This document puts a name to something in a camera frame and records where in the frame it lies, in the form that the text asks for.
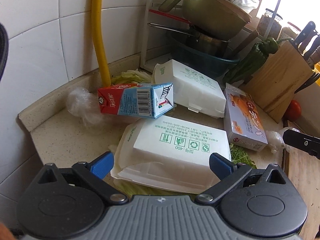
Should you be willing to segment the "crumpled clear plastic bag corner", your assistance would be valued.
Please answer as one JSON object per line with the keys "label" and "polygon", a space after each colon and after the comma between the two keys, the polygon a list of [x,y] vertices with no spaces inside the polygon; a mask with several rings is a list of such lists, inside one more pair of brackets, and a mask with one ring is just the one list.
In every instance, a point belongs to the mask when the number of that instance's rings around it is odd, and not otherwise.
{"label": "crumpled clear plastic bag corner", "polygon": [[97,96],[83,87],[72,90],[66,101],[67,111],[82,120],[85,127],[98,127],[103,124]]}

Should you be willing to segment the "white foam takeout box back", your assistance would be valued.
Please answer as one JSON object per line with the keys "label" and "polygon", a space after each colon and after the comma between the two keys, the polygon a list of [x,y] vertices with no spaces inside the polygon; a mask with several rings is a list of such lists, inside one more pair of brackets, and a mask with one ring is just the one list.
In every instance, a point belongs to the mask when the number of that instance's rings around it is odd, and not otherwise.
{"label": "white foam takeout box back", "polygon": [[155,83],[172,83],[174,103],[214,118],[225,116],[226,98],[217,81],[176,60],[157,64]]}

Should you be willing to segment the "red tomato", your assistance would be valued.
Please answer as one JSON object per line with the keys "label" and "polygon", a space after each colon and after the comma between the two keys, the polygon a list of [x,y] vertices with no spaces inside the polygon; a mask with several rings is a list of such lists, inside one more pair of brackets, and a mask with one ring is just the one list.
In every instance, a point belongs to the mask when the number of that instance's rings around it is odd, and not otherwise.
{"label": "red tomato", "polygon": [[298,101],[292,100],[284,114],[284,119],[290,122],[296,121],[302,114],[302,109]]}

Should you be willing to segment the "green pepper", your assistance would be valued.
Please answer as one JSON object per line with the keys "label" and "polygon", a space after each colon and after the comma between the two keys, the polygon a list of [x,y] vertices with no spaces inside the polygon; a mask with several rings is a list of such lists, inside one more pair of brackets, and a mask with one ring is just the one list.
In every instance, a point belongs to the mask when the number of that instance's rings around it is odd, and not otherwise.
{"label": "green pepper", "polygon": [[293,39],[283,38],[276,41],[270,37],[255,43],[251,51],[224,75],[223,83],[233,84],[246,80],[263,66],[270,54],[275,54],[278,51],[279,44],[284,41],[293,41]]}

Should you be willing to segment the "white foam takeout box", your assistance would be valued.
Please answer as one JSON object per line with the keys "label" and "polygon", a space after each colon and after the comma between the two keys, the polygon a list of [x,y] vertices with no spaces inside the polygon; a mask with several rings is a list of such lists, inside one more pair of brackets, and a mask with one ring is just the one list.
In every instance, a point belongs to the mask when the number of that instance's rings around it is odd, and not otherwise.
{"label": "white foam takeout box", "polygon": [[214,118],[225,116],[226,98],[217,81],[176,60],[157,64],[155,83],[172,83],[174,103]]}
{"label": "white foam takeout box", "polygon": [[218,183],[209,158],[231,159],[227,133],[169,116],[140,119],[125,128],[111,176],[175,192],[199,194]]}

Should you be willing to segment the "clear plastic bag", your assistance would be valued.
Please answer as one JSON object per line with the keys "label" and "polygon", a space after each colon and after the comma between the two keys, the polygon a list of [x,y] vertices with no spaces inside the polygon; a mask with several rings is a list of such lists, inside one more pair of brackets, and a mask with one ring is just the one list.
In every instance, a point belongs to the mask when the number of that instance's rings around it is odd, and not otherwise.
{"label": "clear plastic bag", "polygon": [[270,150],[273,154],[283,152],[283,150],[287,150],[287,152],[289,152],[289,150],[293,149],[293,147],[285,144],[285,142],[283,140],[284,132],[286,132],[287,130],[291,130],[291,131],[295,131],[295,132],[300,133],[300,130],[298,130],[296,128],[292,128],[292,127],[285,127],[283,129],[279,130],[278,132],[276,132],[276,131],[266,131],[265,132],[267,142],[268,142],[268,147],[270,148]]}

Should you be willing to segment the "red blue milk carton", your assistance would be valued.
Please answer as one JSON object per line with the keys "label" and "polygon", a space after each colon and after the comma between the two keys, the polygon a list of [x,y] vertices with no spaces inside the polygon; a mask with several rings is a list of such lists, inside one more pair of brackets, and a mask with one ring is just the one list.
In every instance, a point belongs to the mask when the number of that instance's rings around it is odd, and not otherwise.
{"label": "red blue milk carton", "polygon": [[101,113],[157,119],[174,107],[174,86],[121,84],[98,89]]}

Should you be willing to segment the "white foam takeout box front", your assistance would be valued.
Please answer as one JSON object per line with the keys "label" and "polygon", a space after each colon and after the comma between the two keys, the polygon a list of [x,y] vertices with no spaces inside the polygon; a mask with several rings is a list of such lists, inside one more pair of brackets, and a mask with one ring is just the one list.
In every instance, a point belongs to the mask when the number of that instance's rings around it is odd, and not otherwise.
{"label": "white foam takeout box front", "polygon": [[175,192],[199,194],[218,183],[209,158],[231,159],[227,133],[169,116],[140,119],[125,128],[111,176]]}

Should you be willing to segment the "wooden knife block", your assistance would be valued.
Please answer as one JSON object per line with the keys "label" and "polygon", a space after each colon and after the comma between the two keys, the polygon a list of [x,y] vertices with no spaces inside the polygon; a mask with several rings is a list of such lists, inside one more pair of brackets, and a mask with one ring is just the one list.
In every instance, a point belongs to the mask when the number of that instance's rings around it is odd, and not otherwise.
{"label": "wooden knife block", "polygon": [[289,41],[269,56],[265,64],[243,87],[253,101],[279,123],[295,91],[311,77],[313,70]]}

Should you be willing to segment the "wooden cutting board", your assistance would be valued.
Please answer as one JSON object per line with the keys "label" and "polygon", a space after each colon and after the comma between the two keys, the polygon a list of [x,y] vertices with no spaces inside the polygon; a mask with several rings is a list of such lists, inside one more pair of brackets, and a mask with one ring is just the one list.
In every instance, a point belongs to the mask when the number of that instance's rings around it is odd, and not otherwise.
{"label": "wooden cutting board", "polygon": [[[285,127],[296,128],[304,133],[289,121],[284,121]],[[319,159],[293,147],[289,152],[284,150],[283,169],[308,210],[299,236],[302,239],[319,239]]]}

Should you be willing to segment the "white dish rack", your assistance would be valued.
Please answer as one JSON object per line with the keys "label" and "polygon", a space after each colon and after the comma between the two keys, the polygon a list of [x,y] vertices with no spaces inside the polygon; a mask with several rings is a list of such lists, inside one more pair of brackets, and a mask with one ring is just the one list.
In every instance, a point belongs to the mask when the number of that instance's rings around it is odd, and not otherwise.
{"label": "white dish rack", "polygon": [[[273,10],[273,14],[271,17],[271,20],[265,30],[264,35],[259,36],[260,38],[267,38],[267,36],[270,33],[270,30],[272,28],[272,24],[274,23],[274,19],[276,18],[276,14],[278,13],[278,8],[280,5],[281,0],[277,0],[276,6]],[[153,0],[147,0],[146,3],[146,10],[145,10],[145,16],[144,16],[144,22],[143,22],[143,35],[142,35],[142,51],[141,51],[141,56],[140,56],[140,68],[147,70],[147,71],[152,71],[151,68],[151,63],[155,61],[155,59],[162,57],[164,54],[168,52],[167,49],[163,49],[159,52],[154,52],[154,53],[148,53],[148,40],[149,40],[149,30],[147,28],[147,23],[150,20],[159,20],[161,23],[166,23],[170,25],[171,27],[187,27],[188,25],[183,22],[179,22],[161,15],[157,15],[154,13],[149,12],[149,9],[153,10],[158,10],[158,7],[160,6],[159,3],[155,3]],[[182,17],[182,4],[178,3],[174,7],[174,13],[172,15],[176,15],[179,17]]]}

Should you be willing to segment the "teal plastic basin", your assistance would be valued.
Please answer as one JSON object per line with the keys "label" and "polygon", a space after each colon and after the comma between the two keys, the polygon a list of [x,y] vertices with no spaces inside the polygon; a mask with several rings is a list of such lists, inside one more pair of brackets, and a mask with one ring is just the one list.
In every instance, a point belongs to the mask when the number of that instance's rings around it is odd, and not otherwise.
{"label": "teal plastic basin", "polygon": [[225,59],[189,47],[185,44],[187,37],[182,34],[168,32],[167,37],[172,44],[171,56],[174,60],[213,79],[225,74],[240,62],[238,55]]}

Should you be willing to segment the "pale cabbage leaf pieces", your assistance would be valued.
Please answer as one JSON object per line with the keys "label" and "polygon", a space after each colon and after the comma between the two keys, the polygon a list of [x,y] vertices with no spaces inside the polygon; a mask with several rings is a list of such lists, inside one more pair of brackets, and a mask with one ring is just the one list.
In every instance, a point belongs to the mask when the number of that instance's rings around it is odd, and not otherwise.
{"label": "pale cabbage leaf pieces", "polygon": [[152,76],[138,69],[127,70],[111,79],[113,85],[121,85],[127,83],[152,83]]}

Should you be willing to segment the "dark green cabbage leaf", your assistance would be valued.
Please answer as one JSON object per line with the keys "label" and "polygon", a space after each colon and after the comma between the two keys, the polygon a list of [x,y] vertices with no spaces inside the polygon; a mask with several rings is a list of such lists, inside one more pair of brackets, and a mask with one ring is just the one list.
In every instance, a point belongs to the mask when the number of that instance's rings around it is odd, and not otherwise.
{"label": "dark green cabbage leaf", "polygon": [[[249,155],[243,147],[236,146],[234,144],[230,144],[229,147],[231,150],[231,158],[233,163],[244,163],[249,165],[251,168],[257,168],[254,161],[249,157]],[[167,191],[163,189],[138,185],[124,180],[114,179],[113,183],[114,187],[118,191],[122,192],[123,194],[126,194],[129,198],[132,198],[133,195],[178,196],[185,194],[189,195],[192,199],[194,199],[195,197],[195,194],[191,193]]]}

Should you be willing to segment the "orange white cardboard box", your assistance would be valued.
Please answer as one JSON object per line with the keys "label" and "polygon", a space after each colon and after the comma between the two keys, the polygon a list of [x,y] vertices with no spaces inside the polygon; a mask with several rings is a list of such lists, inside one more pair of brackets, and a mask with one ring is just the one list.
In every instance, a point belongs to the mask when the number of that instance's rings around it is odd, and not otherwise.
{"label": "orange white cardboard box", "polygon": [[236,146],[260,152],[268,145],[258,109],[251,96],[226,84],[224,130],[228,141]]}

